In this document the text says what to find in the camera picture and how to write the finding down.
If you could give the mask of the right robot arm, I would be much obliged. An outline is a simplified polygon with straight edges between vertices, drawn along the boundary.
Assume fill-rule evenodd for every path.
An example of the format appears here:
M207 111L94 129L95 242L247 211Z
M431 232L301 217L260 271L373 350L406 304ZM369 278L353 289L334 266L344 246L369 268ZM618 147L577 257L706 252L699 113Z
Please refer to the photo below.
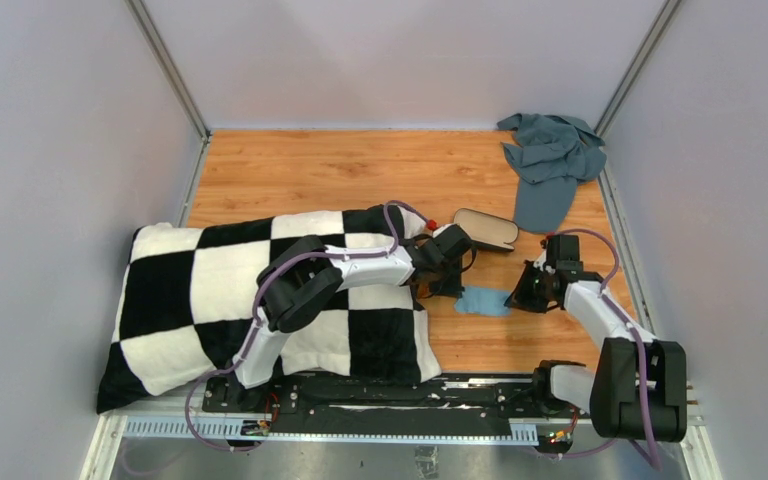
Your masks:
M599 348L594 369L544 360L533 372L531 403L544 417L568 407L587 414L603 438L678 443L688 427L684 348L645 329L619 305L610 275L588 271L580 230L547 235L542 253L528 260L505 304L531 313L562 310Z

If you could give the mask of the orange sunglasses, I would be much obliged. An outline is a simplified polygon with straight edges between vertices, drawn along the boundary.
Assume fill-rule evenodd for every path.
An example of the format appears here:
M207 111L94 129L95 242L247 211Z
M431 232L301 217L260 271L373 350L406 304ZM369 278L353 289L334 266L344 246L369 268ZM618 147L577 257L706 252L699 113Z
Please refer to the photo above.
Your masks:
M432 296L431 283L429 281L416 281L411 285L411 291L413 296L420 300L430 298Z

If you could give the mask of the black glasses case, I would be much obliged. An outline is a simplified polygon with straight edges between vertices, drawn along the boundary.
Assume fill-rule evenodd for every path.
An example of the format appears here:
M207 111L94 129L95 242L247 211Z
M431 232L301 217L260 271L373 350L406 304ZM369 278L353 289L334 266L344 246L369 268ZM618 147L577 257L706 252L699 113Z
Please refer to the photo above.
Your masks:
M461 208L455 212L453 222L464 230L479 249L505 253L515 250L519 228L508 219Z

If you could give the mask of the small blue cleaning cloth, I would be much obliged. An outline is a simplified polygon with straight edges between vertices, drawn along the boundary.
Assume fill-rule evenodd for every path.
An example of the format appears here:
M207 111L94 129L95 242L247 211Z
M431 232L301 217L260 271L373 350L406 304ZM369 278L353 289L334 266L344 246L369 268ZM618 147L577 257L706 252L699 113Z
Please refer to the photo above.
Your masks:
M466 286L454 309L462 314L476 314L488 317L505 317L511 313L506 305L509 294L504 290Z

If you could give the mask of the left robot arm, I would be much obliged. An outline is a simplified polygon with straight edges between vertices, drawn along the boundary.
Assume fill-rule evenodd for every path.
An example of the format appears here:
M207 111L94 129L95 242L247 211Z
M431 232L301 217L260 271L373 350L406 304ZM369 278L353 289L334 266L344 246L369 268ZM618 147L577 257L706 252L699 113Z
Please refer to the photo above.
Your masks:
M341 248L307 235L258 276L253 321L241 349L224 374L236 378L228 400L243 413L258 411L266 386L290 335L310 325L332 297L352 288L404 287L465 269L464 255L477 248L456 224L446 224L417 240L395 238L388 247Z

